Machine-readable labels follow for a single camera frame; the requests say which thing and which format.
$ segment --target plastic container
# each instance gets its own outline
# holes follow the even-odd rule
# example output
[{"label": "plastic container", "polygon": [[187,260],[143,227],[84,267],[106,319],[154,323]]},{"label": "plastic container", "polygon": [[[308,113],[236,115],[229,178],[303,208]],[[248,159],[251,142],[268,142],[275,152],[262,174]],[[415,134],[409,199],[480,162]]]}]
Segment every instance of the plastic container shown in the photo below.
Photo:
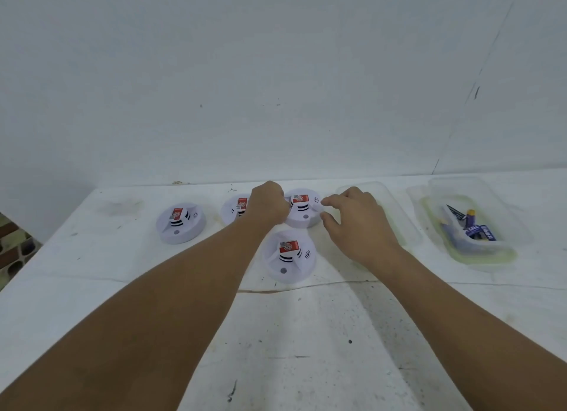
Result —
[{"label": "plastic container", "polygon": [[410,248],[421,243],[421,234],[384,184],[379,181],[362,182],[360,184],[343,186],[337,189],[337,193],[341,194],[352,186],[358,187],[363,192],[370,193],[379,205],[384,208],[386,218],[402,247]]},{"label": "plastic container", "polygon": [[[481,179],[433,178],[429,180],[429,189],[429,207],[445,236],[459,252],[489,255],[533,241],[526,226]],[[461,213],[475,210],[476,224],[488,226],[496,241],[475,240],[467,236],[448,206]]]}]

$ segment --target table surface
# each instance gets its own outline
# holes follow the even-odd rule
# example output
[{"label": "table surface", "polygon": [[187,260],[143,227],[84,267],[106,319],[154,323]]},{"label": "table surface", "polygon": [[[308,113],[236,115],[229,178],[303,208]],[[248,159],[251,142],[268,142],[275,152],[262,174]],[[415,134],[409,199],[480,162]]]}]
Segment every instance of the table surface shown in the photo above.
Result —
[{"label": "table surface", "polygon": [[[380,181],[420,231],[412,253],[459,292],[567,359],[567,169],[479,174],[526,223],[533,244],[511,265],[454,261],[416,216],[407,189],[430,176],[284,181],[321,195]],[[255,182],[96,189],[0,293],[0,390],[132,279],[222,228],[218,209]],[[155,221],[182,201],[203,206],[195,240],[160,242]],[[470,409],[415,324],[369,272],[346,259],[322,224],[310,278],[279,284],[255,257],[180,408],[219,410]],[[272,291],[275,293],[258,293]],[[229,393],[236,386],[232,400]]]}]

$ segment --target red sticker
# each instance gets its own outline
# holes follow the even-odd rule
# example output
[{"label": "red sticker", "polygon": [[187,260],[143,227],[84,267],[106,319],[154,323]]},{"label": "red sticker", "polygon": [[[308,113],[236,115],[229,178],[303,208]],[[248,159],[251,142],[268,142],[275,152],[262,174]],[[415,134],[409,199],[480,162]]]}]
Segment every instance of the red sticker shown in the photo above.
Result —
[{"label": "red sticker", "polygon": [[288,251],[299,250],[299,243],[297,241],[288,241],[286,243],[280,243],[280,253],[286,253]]},{"label": "red sticker", "polygon": [[175,208],[174,212],[171,213],[170,220],[179,220],[179,217],[181,217],[182,211],[183,211],[183,208]]},{"label": "red sticker", "polygon": [[292,203],[309,202],[309,196],[307,194],[295,194],[291,199]]},{"label": "red sticker", "polygon": [[237,203],[238,209],[245,210],[247,203],[248,203],[248,198],[238,198],[238,203]]}]

